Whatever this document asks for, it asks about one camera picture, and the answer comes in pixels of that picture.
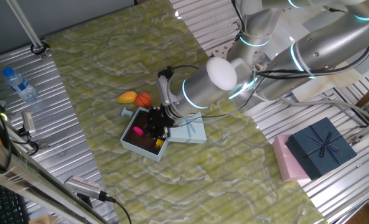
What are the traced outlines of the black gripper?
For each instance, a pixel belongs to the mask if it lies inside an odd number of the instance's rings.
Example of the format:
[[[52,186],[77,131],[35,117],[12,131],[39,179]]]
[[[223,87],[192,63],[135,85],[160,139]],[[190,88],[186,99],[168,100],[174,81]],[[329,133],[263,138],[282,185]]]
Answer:
[[[169,128],[173,127],[174,120],[168,116],[166,107],[160,105],[149,109],[146,124],[147,133],[150,138],[166,139],[169,137]]]

